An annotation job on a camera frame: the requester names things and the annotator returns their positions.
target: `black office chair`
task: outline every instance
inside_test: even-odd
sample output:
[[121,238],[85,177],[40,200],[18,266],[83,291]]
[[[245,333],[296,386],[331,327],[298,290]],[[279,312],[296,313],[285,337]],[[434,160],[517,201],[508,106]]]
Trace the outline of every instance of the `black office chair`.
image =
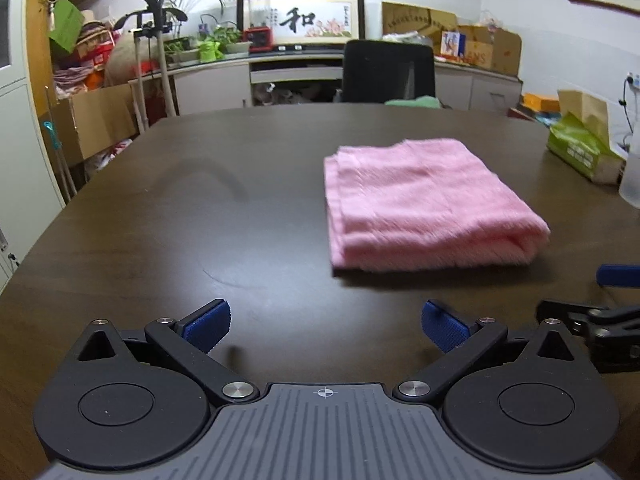
[[354,40],[344,48],[342,101],[384,103],[436,97],[433,49],[429,46]]

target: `crosshair marking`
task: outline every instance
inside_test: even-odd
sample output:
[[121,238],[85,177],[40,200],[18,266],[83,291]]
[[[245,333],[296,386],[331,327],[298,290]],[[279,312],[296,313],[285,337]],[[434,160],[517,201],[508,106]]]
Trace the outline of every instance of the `crosshair marking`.
[[318,391],[316,391],[316,394],[326,399],[327,397],[331,397],[334,394],[334,391],[331,388],[327,388],[325,386],[324,388],[320,388]]

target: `pink towel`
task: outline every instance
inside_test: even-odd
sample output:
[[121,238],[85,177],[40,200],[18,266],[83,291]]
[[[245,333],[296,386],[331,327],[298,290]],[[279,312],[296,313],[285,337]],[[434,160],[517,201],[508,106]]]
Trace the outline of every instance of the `pink towel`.
[[548,241],[545,221],[457,140],[342,147],[324,180],[337,268],[525,265]]

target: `dark wooden table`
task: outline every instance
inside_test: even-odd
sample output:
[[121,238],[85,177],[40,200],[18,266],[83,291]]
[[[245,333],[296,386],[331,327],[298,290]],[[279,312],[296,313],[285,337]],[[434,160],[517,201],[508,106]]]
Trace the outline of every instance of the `dark wooden table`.
[[[599,264],[640,257],[638,212],[545,149],[537,124],[483,113],[379,105],[299,105],[164,120],[99,173],[42,235],[0,298],[0,478],[33,477],[46,459],[31,410],[92,319],[141,328],[213,298],[232,307],[214,350],[268,381],[388,386],[438,351],[420,330],[441,298],[475,316],[533,323],[544,297],[625,304]],[[322,158],[342,144],[455,137],[549,224],[527,268],[332,275]],[[623,413],[605,456],[638,471],[640,374],[608,376]]]

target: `orange box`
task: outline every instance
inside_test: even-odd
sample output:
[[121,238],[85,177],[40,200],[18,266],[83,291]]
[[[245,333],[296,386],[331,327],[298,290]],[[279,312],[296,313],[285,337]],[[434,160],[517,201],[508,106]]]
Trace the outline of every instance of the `orange box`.
[[559,112],[560,101],[555,97],[537,94],[524,94],[523,104],[535,112]]

